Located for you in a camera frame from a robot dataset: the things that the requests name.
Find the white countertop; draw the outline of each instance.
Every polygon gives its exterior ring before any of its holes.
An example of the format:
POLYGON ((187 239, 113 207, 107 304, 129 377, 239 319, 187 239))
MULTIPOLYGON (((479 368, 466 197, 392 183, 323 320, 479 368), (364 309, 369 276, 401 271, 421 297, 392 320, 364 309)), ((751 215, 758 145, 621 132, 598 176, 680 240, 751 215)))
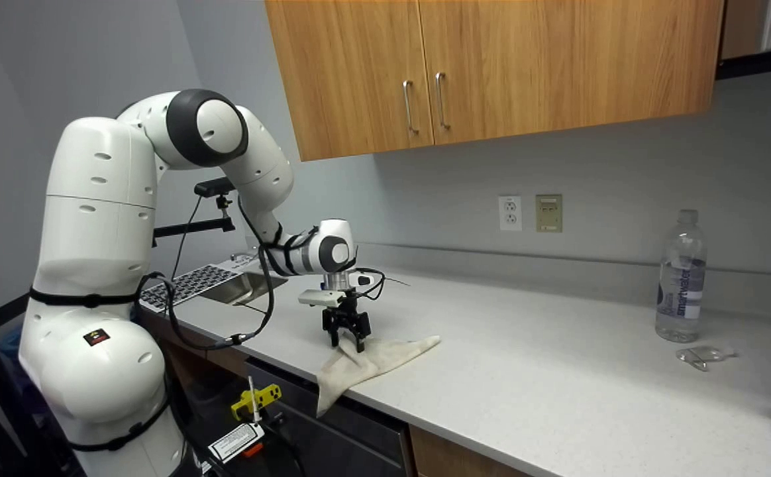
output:
MULTIPOLYGON (((386 274, 385 297, 360 301, 374 336, 443 345, 353 401, 527 474, 771 474, 771 320, 704 316, 696 345, 739 357, 703 373, 655 335, 651 308, 386 274)), ((244 353, 312 380, 332 346, 321 309, 297 301, 307 285, 317 278, 275 289, 274 323, 244 353)), ((214 336, 259 320, 213 300, 177 316, 214 336)))

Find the wall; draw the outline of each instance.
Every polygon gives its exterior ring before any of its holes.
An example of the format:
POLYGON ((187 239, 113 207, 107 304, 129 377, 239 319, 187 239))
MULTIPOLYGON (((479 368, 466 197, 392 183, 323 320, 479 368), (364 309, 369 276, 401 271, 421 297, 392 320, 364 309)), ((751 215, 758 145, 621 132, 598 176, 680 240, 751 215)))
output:
MULTIPOLYGON (((0 301, 30 282, 58 130, 185 85, 246 103, 297 157, 259 0, 0 0, 0 301)), ((185 221, 187 189, 214 176, 172 176, 158 223, 185 221)), ((721 81, 694 119, 297 162, 278 215, 297 231, 349 218, 381 243, 655 263, 680 207, 703 213, 712 264, 771 274, 771 75, 721 81), (565 234, 499 234, 496 197, 521 194, 533 213, 537 190, 565 194, 565 234)), ((239 234, 190 236, 184 268, 244 246, 239 234)), ((172 254, 164 240, 157 264, 172 254)))

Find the water bottle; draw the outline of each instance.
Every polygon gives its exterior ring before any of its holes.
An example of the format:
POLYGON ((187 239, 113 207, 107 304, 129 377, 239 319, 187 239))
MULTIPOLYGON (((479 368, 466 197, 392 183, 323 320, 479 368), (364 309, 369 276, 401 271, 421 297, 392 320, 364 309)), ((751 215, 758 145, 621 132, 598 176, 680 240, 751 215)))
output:
POLYGON ((699 340, 704 236, 696 210, 680 210, 656 274, 655 332, 668 341, 699 340))

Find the wall outlet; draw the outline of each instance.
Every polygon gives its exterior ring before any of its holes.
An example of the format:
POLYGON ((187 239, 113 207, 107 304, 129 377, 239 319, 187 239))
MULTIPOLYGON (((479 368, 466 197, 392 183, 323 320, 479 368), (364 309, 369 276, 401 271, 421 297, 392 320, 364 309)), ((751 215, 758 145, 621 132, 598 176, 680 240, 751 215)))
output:
POLYGON ((561 194, 537 194, 536 197, 536 218, 541 234, 561 234, 565 231, 565 197, 561 194))
POLYGON ((499 197, 499 231, 521 231, 521 197, 499 197))

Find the towel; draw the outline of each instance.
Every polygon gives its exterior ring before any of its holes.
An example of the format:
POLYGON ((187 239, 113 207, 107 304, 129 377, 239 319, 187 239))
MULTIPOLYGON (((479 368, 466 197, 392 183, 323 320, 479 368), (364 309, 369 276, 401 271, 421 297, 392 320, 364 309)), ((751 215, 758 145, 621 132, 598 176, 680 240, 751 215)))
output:
POLYGON ((390 373, 437 345, 441 336, 410 341, 369 340, 365 350, 358 353, 349 336, 339 336, 333 357, 317 373, 321 394, 315 403, 315 415, 323 415, 336 403, 336 397, 358 382, 390 373))

